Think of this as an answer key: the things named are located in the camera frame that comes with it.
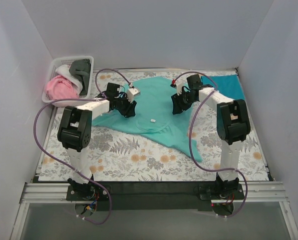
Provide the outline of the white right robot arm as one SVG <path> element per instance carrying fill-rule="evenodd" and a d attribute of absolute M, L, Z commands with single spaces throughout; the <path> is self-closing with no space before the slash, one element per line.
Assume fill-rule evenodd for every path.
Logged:
<path fill-rule="evenodd" d="M 200 72 L 189 71 L 187 74 L 186 84 L 178 83 L 176 79 L 171 82 L 171 87 L 177 91 L 171 96 L 172 113 L 181 114 L 195 102 L 207 105 L 216 112 L 217 134 L 222 141 L 222 152 L 220 168 L 214 170 L 214 193 L 230 195 L 238 189 L 238 176 L 241 175 L 238 169 L 240 150 L 251 131 L 246 102 L 223 95 L 214 81 L 204 84 Z"/>

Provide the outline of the mint green t shirt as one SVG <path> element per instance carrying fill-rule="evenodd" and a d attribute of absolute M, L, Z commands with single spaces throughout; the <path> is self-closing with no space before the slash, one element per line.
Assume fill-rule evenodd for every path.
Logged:
<path fill-rule="evenodd" d="M 135 116 L 125 118 L 113 110 L 94 119 L 92 125 L 141 135 L 190 157 L 187 131 L 192 109 L 172 114 L 171 96 L 176 90 L 170 84 L 171 80 L 160 76 L 135 81 L 133 86 L 140 90 L 140 95 L 135 98 Z"/>

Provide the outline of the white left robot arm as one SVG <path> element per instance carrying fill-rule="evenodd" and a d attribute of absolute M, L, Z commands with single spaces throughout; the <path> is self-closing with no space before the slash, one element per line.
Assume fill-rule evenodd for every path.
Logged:
<path fill-rule="evenodd" d="M 68 179 L 73 191 L 79 197 L 90 200 L 95 194 L 95 185 L 90 182 L 92 172 L 86 161 L 87 146 L 91 140 L 92 121 L 112 110 L 117 110 L 123 117 L 135 116 L 136 96 L 140 90 L 130 85 L 120 92 L 120 85 L 109 83 L 106 91 L 92 101 L 80 106 L 65 107 L 57 138 L 66 149 L 70 165 L 74 168 L 72 178 Z"/>

